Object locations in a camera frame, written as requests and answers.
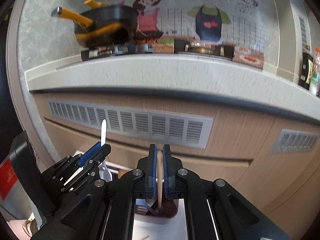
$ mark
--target bottle label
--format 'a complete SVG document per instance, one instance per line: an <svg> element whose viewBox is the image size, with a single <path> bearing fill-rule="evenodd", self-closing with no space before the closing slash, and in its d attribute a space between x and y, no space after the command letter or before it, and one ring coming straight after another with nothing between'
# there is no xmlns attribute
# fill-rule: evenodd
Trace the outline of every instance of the bottle label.
<svg viewBox="0 0 320 240"><path fill-rule="evenodd" d="M308 59L308 65L309 65L309 68L308 68L308 77L306 80L306 84L310 84L311 78L312 78L313 62L310 59Z"/></svg>

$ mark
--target pot handle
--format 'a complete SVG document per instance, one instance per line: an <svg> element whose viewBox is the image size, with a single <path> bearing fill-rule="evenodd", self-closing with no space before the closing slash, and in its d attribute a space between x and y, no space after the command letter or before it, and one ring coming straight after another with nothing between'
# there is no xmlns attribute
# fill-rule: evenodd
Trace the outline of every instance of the pot handle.
<svg viewBox="0 0 320 240"><path fill-rule="evenodd" d="M73 12L71 10L62 8L61 6L58 6L51 14L51 17L58 17L63 19L72 20L75 23L78 23L81 28L87 29L93 24L93 20L82 16L81 14L78 14L76 12Z"/></svg>
<svg viewBox="0 0 320 240"><path fill-rule="evenodd" d="M84 2L85 5L89 6L91 9L95 9L95 8L99 8L103 5L110 5L108 3L105 3L105 2L96 2L95 0L87 0Z"/></svg>

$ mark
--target green shirt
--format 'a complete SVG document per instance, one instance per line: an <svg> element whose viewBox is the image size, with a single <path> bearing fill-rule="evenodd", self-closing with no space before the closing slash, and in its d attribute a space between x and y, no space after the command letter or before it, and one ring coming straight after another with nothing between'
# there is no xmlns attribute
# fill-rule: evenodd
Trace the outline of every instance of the green shirt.
<svg viewBox="0 0 320 240"><path fill-rule="evenodd" d="M188 15L190 17L196 17L198 11L200 10L202 6L196 6L196 7L193 7L190 11L188 11ZM204 14L208 14L208 15L211 15L211 16L216 16L218 15L218 9L217 7L208 7L208 6L204 6L202 8L202 12ZM222 10L219 10L220 12L220 16L221 16L221 21L223 24L231 24L231 21L229 19L229 16L228 14L226 14L224 11Z"/></svg>

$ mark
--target cartoon girl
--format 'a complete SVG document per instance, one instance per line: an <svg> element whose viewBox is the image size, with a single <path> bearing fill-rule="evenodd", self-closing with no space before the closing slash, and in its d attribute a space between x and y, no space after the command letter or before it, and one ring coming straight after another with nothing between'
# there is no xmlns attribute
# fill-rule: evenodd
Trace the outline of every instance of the cartoon girl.
<svg viewBox="0 0 320 240"><path fill-rule="evenodd" d="M220 0L202 1L202 6L193 7L187 14L196 18L196 33L201 40L218 42L222 24L229 25L231 21L228 14L216 6Z"/></svg>
<svg viewBox="0 0 320 240"><path fill-rule="evenodd" d="M138 10L138 34L137 40L158 39L163 32L157 28L157 16L161 0L135 0L132 7Z"/></svg>

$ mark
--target soy sauce bottle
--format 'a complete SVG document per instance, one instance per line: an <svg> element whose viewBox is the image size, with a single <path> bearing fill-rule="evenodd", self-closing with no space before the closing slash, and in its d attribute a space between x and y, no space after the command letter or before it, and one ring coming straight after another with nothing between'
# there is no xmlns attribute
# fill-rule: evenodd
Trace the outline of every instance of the soy sauce bottle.
<svg viewBox="0 0 320 240"><path fill-rule="evenodd" d="M313 57L310 55L310 46L306 45L306 49L302 53L302 66L300 72L300 79L298 85L309 90L310 82L312 79L312 70L313 70Z"/></svg>

